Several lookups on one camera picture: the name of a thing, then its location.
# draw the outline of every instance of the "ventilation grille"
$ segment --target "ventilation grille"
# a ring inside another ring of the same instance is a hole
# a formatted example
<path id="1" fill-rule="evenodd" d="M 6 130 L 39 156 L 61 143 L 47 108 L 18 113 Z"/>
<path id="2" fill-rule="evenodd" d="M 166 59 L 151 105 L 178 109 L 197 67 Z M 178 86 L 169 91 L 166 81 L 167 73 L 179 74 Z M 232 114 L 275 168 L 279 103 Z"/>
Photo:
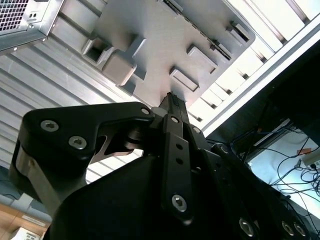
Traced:
<path id="1" fill-rule="evenodd" d="M 0 32 L 18 29 L 29 0 L 0 0 Z"/>

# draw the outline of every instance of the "wooden desk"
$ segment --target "wooden desk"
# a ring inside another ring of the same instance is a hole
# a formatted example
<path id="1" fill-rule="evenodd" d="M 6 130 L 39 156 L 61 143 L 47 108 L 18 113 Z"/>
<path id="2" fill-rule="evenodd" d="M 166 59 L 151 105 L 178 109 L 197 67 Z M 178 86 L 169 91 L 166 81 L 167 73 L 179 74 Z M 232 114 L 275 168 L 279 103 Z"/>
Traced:
<path id="1" fill-rule="evenodd" d="M 8 240 L 10 235 L 19 227 L 41 236 L 43 232 L 47 231 L 49 225 L 50 224 L 47 222 L 28 216 L 9 206 L 0 204 L 0 240 Z"/>

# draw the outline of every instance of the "bolt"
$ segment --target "bolt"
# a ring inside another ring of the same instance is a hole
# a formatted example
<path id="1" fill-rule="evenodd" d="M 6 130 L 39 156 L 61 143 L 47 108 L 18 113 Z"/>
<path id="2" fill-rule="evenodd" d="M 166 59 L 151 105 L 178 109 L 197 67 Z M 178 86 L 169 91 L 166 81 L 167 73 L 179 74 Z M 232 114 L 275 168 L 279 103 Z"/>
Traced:
<path id="1" fill-rule="evenodd" d="M 59 125 L 55 121 L 44 120 L 40 123 L 40 126 L 43 130 L 47 132 L 55 132 L 59 129 Z"/>
<path id="2" fill-rule="evenodd" d="M 242 231 L 244 231 L 245 234 L 247 234 L 249 237 L 254 236 L 254 229 L 246 220 L 244 220 L 243 218 L 240 218 L 239 225 Z"/>
<path id="3" fill-rule="evenodd" d="M 220 147 L 221 151 L 224 152 L 225 154 L 228 154 L 228 149 L 225 146 Z"/>
<path id="4" fill-rule="evenodd" d="M 148 109 L 145 109 L 145 108 L 141 108 L 141 112 L 143 112 L 144 114 L 150 114 L 149 110 Z"/>
<path id="5" fill-rule="evenodd" d="M 295 229 L 297 230 L 298 233 L 300 233 L 304 237 L 306 236 L 306 233 L 305 233 L 304 229 L 300 225 L 294 223 L 294 227 L 295 227 Z"/>
<path id="6" fill-rule="evenodd" d="M 81 136 L 72 136 L 69 145 L 75 149 L 82 150 L 87 146 L 87 141 Z"/>
<path id="7" fill-rule="evenodd" d="M 282 227 L 290 236 L 294 236 L 295 235 L 295 233 L 292 230 L 292 228 L 285 221 L 282 221 Z"/>
<path id="8" fill-rule="evenodd" d="M 174 121 L 176 124 L 179 122 L 179 120 L 177 118 L 175 118 L 174 116 L 171 117 L 171 120 Z"/>
<path id="9" fill-rule="evenodd" d="M 175 194 L 173 195 L 172 197 L 172 205 L 181 213 L 185 212 L 187 210 L 187 203 L 186 203 L 186 200 L 178 195 L 178 194 Z"/>
<path id="10" fill-rule="evenodd" d="M 194 130 L 197 134 L 201 133 L 200 129 L 197 128 L 196 126 L 193 127 L 193 130 Z"/>

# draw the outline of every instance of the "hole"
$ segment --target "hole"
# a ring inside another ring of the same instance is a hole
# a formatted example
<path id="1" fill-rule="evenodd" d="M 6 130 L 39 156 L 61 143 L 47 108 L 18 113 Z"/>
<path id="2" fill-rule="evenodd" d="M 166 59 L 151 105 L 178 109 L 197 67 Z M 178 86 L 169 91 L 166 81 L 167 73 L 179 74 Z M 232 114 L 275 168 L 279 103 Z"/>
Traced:
<path id="1" fill-rule="evenodd" d="M 50 128 L 50 129 L 54 129 L 55 128 L 55 125 L 53 123 L 46 123 L 45 124 L 45 127 L 46 128 Z"/>
<path id="2" fill-rule="evenodd" d="M 180 159 L 180 158 L 177 158 L 177 159 L 176 159 L 176 162 L 177 162 L 178 164 L 180 164 L 180 165 L 184 164 L 184 161 L 182 161 L 182 159 Z"/>
<path id="3" fill-rule="evenodd" d="M 180 150 L 184 149 L 180 144 L 176 144 L 176 147 Z"/>
<path id="4" fill-rule="evenodd" d="M 81 139 L 75 139 L 75 140 L 73 140 L 73 143 L 81 145 L 82 144 L 82 140 Z"/>
<path id="5" fill-rule="evenodd" d="M 175 198 L 175 202 L 176 202 L 176 204 L 178 204 L 179 207 L 181 207 L 184 204 L 179 197 Z"/>

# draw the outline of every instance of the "rectangular slot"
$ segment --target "rectangular slot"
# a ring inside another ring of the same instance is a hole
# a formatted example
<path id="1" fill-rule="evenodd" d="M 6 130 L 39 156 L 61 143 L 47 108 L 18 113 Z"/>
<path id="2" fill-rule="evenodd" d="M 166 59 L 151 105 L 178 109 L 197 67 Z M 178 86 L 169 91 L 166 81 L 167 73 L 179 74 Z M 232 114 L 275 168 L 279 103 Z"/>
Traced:
<path id="1" fill-rule="evenodd" d="M 208 66 L 210 74 L 212 74 L 217 68 L 218 65 L 215 64 L 207 55 L 205 55 L 199 48 L 194 45 L 191 45 L 187 54 L 193 57 L 199 64 L 203 67 Z"/>
<path id="2" fill-rule="evenodd" d="M 97 38 L 91 48 L 86 52 L 85 56 L 94 62 L 98 62 L 101 54 L 107 47 L 108 45 L 106 43 L 104 43 L 100 38 Z"/>
<path id="3" fill-rule="evenodd" d="M 249 41 L 249 33 L 239 23 L 233 21 L 231 25 L 245 42 Z"/>
<path id="4" fill-rule="evenodd" d="M 171 70 L 170 77 L 173 80 L 176 80 L 179 83 L 181 83 L 184 86 L 186 86 L 192 92 L 196 91 L 197 88 L 199 88 L 199 86 L 197 84 L 195 84 L 190 78 L 188 78 L 186 75 L 184 75 L 181 71 L 179 71 L 175 67 Z"/>
<path id="5" fill-rule="evenodd" d="M 214 54 L 216 54 L 217 56 L 219 56 L 219 58 L 221 58 L 221 60 L 222 60 L 223 62 L 226 63 L 226 62 L 229 61 L 229 59 L 226 58 L 226 57 L 216 48 L 215 45 L 211 45 L 210 49 L 214 52 Z"/>

